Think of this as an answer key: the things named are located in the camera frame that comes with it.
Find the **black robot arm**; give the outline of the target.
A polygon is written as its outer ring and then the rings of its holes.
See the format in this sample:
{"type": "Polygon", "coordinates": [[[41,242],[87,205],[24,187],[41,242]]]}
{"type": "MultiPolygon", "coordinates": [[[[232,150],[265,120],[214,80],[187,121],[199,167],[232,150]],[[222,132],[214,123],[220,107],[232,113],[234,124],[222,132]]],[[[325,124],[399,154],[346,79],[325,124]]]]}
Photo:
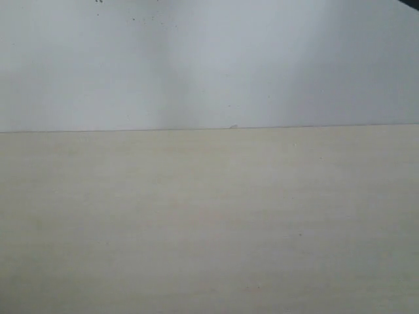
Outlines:
{"type": "Polygon", "coordinates": [[[399,2],[407,5],[412,9],[419,10],[419,0],[399,0],[399,2]]]}

